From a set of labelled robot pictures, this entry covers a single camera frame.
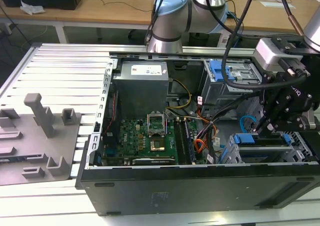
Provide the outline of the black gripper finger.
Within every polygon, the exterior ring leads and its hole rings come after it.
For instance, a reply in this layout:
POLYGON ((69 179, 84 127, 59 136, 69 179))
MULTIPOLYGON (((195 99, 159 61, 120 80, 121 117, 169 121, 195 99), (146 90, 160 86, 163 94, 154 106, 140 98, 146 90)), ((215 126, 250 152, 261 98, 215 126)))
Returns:
POLYGON ((275 90, 262 89, 259 93, 259 104, 261 105, 261 118, 258 123, 258 134, 271 134, 275 132, 273 126, 276 117, 275 90))
POLYGON ((311 94, 278 93, 265 104, 266 127, 274 132, 306 132, 313 129, 311 94))

